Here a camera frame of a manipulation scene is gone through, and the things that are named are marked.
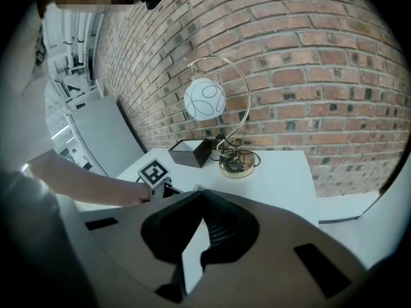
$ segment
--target brick wall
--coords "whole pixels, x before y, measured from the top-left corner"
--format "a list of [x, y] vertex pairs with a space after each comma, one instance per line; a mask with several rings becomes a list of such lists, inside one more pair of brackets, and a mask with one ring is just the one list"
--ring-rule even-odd
[[247, 98], [234, 70], [204, 62], [227, 110], [196, 122], [184, 110], [186, 65], [216, 54], [252, 89], [241, 132], [254, 150], [304, 150], [318, 196], [378, 189], [410, 135], [403, 56], [368, 0], [164, 0], [107, 14], [97, 78], [123, 105], [144, 145], [214, 137], [239, 122]]

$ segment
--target curved metal lamp arm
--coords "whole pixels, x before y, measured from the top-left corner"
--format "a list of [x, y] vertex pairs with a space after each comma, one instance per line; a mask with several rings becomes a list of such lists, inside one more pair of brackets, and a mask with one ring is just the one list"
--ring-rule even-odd
[[[248, 99], [248, 101], [247, 101], [247, 109], [245, 110], [244, 117], [243, 117], [243, 119], [240, 121], [240, 123], [238, 124], [238, 126], [237, 126], [228, 136], [226, 136], [226, 139], [228, 139], [228, 138], [230, 138], [234, 133], [236, 133], [236, 132], [243, 126], [244, 122], [247, 120], [247, 117], [249, 116], [250, 106], [251, 106], [251, 93], [250, 93], [249, 85], [247, 84], [247, 81], [246, 81], [245, 76], [244, 76], [244, 74], [242, 73], [242, 71], [241, 71], [234, 63], [230, 62], [228, 59], [226, 59], [226, 58], [224, 58], [224, 57], [219, 57], [219, 56], [207, 56], [207, 57], [202, 57], [202, 58], [196, 59], [195, 61], [191, 62], [190, 64], [187, 65], [187, 67], [192, 67], [193, 70], [197, 71], [197, 68], [195, 67], [194, 64], [196, 64], [196, 63], [198, 63], [198, 62], [201, 62], [202, 60], [207, 60], [207, 59], [217, 59], [217, 60], [221, 60], [221, 61], [223, 61], [223, 62], [225, 62], [225, 63], [233, 66], [233, 67], [235, 68], [235, 70], [238, 72], [238, 74], [241, 76], [241, 78], [243, 79], [244, 84], [245, 84], [245, 89], [247, 90], [247, 99]], [[223, 142], [224, 142], [224, 141], [220, 141], [220, 142], [217, 144], [217, 147], [216, 147], [217, 152], [218, 152], [218, 154], [219, 154], [220, 156], [222, 156], [222, 157], [229, 157], [229, 156], [224, 155], [223, 153], [221, 153], [220, 150], [219, 150], [219, 148], [220, 148], [220, 146], [223, 144]]]

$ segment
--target table lamp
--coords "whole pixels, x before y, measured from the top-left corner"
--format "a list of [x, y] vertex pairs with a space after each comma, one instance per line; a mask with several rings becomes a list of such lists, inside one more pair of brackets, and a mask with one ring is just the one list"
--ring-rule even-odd
[[187, 112], [197, 121], [205, 121], [220, 116], [225, 108], [225, 92], [220, 84], [204, 76], [204, 73], [198, 69], [197, 63], [203, 60], [220, 60], [232, 66], [244, 81], [247, 90], [247, 109], [243, 119], [238, 126], [227, 136], [218, 135], [217, 139], [221, 141], [217, 144], [216, 150], [219, 154], [220, 171], [229, 178], [243, 178], [250, 175], [254, 168], [259, 165], [261, 160], [254, 152], [241, 150], [241, 140], [236, 136], [247, 120], [250, 111], [251, 96], [250, 89], [242, 71], [232, 62], [224, 57], [207, 56], [199, 58], [187, 65], [194, 75], [190, 76], [191, 84], [184, 94], [184, 104]]

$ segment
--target person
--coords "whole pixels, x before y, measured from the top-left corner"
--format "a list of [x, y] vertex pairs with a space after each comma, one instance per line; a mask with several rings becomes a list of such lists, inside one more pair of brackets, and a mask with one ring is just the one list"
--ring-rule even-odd
[[149, 186], [96, 175], [57, 154], [44, 102], [48, 70], [42, 18], [47, 5], [83, 11], [86, 5], [112, 1], [119, 0], [36, 0], [29, 7], [0, 60], [0, 163], [6, 172], [28, 164], [34, 177], [74, 200], [129, 206], [149, 200]]

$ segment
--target gold lamp base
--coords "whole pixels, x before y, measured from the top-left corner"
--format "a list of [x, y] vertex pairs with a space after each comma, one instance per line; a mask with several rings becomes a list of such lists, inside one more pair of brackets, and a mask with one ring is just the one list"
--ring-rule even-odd
[[249, 151], [240, 151], [239, 157], [235, 161], [229, 163], [220, 160], [218, 166], [222, 174], [228, 178], [244, 178], [254, 171], [256, 157], [254, 154], [250, 154]]

